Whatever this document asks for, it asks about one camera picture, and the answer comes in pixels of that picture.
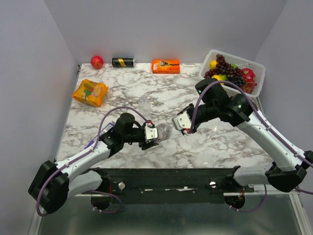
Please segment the clear bottle with blue label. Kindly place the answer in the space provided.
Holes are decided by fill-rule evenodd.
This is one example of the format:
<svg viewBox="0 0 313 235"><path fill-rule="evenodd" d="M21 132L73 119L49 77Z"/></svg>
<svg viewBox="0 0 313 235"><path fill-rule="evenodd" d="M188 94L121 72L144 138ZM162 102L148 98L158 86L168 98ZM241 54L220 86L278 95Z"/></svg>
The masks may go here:
<svg viewBox="0 0 313 235"><path fill-rule="evenodd" d="M173 131L173 128L171 125L161 123L156 128L157 128L157 134L158 134L157 142L166 141L171 137L172 131Z"/></svg>

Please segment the clear unlabelled plastic bottle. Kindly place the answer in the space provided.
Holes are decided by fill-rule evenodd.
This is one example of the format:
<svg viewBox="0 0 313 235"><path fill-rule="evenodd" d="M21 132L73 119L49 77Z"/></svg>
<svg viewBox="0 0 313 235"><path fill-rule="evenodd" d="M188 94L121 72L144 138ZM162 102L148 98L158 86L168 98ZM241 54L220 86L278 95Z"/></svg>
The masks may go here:
<svg viewBox="0 0 313 235"><path fill-rule="evenodd" d="M151 105L146 95L142 95L138 102L139 112L146 118L151 119Z"/></svg>

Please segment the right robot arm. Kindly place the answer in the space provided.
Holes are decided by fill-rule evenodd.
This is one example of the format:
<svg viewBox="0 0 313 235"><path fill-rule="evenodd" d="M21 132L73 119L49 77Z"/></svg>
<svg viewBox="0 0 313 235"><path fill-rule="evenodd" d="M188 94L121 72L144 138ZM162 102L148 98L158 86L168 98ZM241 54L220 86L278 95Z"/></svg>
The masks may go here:
<svg viewBox="0 0 313 235"><path fill-rule="evenodd" d="M202 123L219 118L246 133L267 152L273 160L270 164L234 168L225 179L225 187L231 192L257 184L271 185L282 192L298 189L313 165L312 151L304 151L287 140L242 89L229 97L222 84L214 78L197 83L200 97L172 119L175 129L184 135L193 134Z"/></svg>

